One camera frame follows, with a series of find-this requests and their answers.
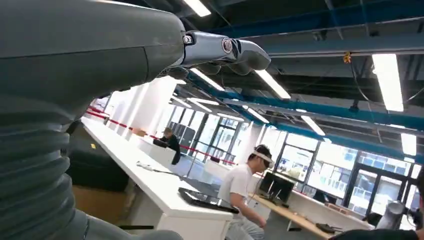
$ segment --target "robotic arm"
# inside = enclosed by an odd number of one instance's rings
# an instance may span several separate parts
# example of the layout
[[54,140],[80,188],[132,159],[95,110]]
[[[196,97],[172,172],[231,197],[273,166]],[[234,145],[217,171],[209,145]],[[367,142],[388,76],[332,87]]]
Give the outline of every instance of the robotic arm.
[[95,97],[177,67],[245,75],[270,63],[252,42],[186,32],[171,13],[110,0],[2,0],[0,33],[2,240],[142,239],[75,209],[62,126]]

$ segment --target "building outside window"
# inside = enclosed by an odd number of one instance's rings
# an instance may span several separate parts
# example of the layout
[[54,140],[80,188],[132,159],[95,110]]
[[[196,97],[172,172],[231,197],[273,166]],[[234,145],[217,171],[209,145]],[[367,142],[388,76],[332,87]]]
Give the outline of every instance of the building outside window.
[[343,198],[357,154],[357,150],[321,142],[307,184]]

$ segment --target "white column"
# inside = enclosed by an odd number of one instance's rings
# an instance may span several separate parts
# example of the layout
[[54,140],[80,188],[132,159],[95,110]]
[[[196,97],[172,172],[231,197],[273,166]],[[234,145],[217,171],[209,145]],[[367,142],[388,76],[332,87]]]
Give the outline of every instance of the white column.
[[234,162],[236,164],[243,164],[248,161],[249,155],[253,152],[253,149],[258,145],[264,133],[265,125],[257,125],[253,122],[250,123],[246,130],[245,136],[241,141],[241,146],[238,152],[235,153]]
[[[127,101],[127,111],[120,116],[121,121],[127,126],[146,131],[148,134],[155,134],[162,113],[166,109],[168,102],[175,90],[177,83],[174,78],[165,76],[156,78],[152,82],[137,86],[133,98]],[[117,127],[119,135],[126,139],[131,136],[128,128]]]

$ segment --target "white desk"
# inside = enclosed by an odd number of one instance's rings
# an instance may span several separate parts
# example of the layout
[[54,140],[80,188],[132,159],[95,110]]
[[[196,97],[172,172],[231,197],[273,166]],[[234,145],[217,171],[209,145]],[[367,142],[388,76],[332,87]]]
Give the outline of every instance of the white desk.
[[177,176],[138,167],[136,162],[140,161],[153,169],[169,172],[105,125],[85,117],[81,120],[87,132],[143,191],[137,211],[131,213],[132,225],[153,225],[157,230],[172,230],[184,240],[225,238],[233,214],[187,204],[178,188],[196,191],[195,188]]
[[149,155],[156,162],[162,164],[166,168],[170,168],[172,160],[175,156],[175,151],[169,147],[160,147],[153,144],[153,138],[150,136],[138,136],[132,134],[129,142],[135,144],[141,151]]

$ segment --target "door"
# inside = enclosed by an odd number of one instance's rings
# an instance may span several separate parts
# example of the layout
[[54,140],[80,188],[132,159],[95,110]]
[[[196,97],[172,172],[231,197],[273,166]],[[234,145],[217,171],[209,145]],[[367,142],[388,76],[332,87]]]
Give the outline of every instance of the door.
[[352,170],[343,205],[363,216],[384,215],[387,204],[402,199],[407,177],[358,163]]

